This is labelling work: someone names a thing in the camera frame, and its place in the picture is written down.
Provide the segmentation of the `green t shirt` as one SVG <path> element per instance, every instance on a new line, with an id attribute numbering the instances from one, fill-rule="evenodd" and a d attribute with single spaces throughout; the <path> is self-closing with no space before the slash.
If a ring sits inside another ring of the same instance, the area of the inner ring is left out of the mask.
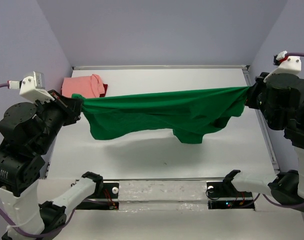
<path id="1" fill-rule="evenodd" d="M 249 87 L 225 87 L 81 99 L 95 140 L 170 129 L 183 144 L 201 144 L 204 135 L 224 129 L 244 111 Z"/>

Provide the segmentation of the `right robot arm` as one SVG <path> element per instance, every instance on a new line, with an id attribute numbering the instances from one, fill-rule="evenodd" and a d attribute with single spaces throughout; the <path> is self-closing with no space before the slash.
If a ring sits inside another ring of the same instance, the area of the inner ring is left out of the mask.
<path id="1" fill-rule="evenodd" d="M 232 170 L 223 179 L 227 196 L 253 192 L 273 204 L 304 213 L 304 79 L 290 73 L 262 72 L 249 89 L 245 105 L 259 110 L 266 125 L 280 136 L 272 139 L 278 174 Z"/>

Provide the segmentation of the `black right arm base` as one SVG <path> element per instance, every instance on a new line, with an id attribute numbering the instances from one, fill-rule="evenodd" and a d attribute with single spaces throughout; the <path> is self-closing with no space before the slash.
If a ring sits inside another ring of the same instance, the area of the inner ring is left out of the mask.
<path id="1" fill-rule="evenodd" d="M 255 196 L 251 192 L 225 189 L 220 181 L 206 183 L 205 195 L 209 210 L 251 209 L 255 210 Z"/>

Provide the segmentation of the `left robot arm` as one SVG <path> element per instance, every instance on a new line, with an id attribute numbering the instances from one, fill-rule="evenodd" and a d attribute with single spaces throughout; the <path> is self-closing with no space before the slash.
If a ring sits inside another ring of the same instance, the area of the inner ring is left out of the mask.
<path id="1" fill-rule="evenodd" d="M 80 98 L 51 90 L 48 102 L 21 102 L 4 113 L 0 121 L 0 214 L 8 222 L 4 240 L 51 240 L 68 224 L 80 203 L 102 194 L 102 176 L 86 172 L 63 195 L 38 203 L 43 156 L 61 128 L 80 119 L 82 105 Z"/>

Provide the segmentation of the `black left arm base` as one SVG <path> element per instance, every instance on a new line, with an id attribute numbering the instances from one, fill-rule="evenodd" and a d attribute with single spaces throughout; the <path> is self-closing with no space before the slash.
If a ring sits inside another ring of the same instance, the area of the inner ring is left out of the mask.
<path id="1" fill-rule="evenodd" d="M 110 211 L 119 209 L 119 182 L 105 181 L 100 193 L 93 193 L 80 203 L 77 210 Z"/>

